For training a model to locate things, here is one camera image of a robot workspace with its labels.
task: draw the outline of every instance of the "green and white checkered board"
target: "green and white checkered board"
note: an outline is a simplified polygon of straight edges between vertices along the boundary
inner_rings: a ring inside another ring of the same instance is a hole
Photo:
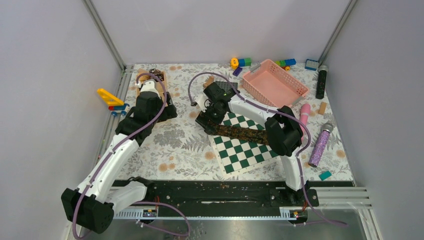
[[[242,115],[228,113],[221,125],[263,130],[264,127]],[[280,157],[267,145],[226,136],[209,136],[224,177],[237,176],[274,163]]]

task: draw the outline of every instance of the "white wall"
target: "white wall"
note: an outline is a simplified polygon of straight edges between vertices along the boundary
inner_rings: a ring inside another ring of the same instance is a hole
[[[358,1],[329,52],[327,93],[385,240],[422,239],[424,1]]]
[[[127,64],[320,57],[349,0],[93,0]]]
[[[0,239],[58,240],[120,70],[80,0],[0,2]]]

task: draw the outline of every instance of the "yellow toy ramp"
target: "yellow toy ramp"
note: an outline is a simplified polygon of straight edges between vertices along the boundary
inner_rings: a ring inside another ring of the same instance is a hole
[[[110,106],[122,106],[124,101],[112,95],[110,92],[104,90],[103,88],[97,89],[97,94],[103,99],[103,101]]]

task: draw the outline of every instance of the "pink basket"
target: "pink basket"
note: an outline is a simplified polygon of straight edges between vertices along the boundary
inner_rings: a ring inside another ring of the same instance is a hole
[[[292,107],[309,93],[305,85],[270,59],[245,73],[241,84],[256,100],[277,108]]]

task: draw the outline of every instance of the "floral tablecloth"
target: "floral tablecloth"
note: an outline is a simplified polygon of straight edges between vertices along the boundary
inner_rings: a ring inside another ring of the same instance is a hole
[[[303,63],[298,63],[292,66],[289,73],[310,89],[306,99],[301,100],[292,108],[295,116],[298,117],[303,104],[309,103],[311,105],[307,127],[312,134],[312,143],[300,155],[304,164],[305,175],[309,180],[320,181],[318,175],[330,171],[332,176],[327,178],[326,181],[352,181],[352,172],[330,104],[327,105],[324,115],[318,114],[321,102],[329,103],[327,96],[322,100],[315,99],[317,81],[314,80],[314,76],[316,72],[304,67]],[[280,161],[238,176],[224,178],[207,134],[195,122],[200,109],[198,106],[190,105],[188,97],[189,81],[198,73],[215,72],[226,76],[231,82],[239,83],[238,89],[249,96],[241,85],[242,76],[249,70],[249,67],[244,67],[241,74],[235,77],[232,75],[233,70],[229,64],[136,64],[125,98],[126,103],[134,106],[136,102],[136,87],[134,85],[138,69],[149,70],[152,68],[166,72],[168,91],[176,106],[178,117],[156,124],[151,135],[145,139],[138,151],[125,163],[118,179],[128,179],[133,176],[141,176],[151,180],[283,181],[285,179],[283,165]],[[192,96],[203,91],[202,84],[207,78],[208,75],[205,74],[195,80],[191,86]],[[326,145],[319,166],[316,168],[309,167],[307,162],[320,128],[326,122],[334,124],[334,131]]]

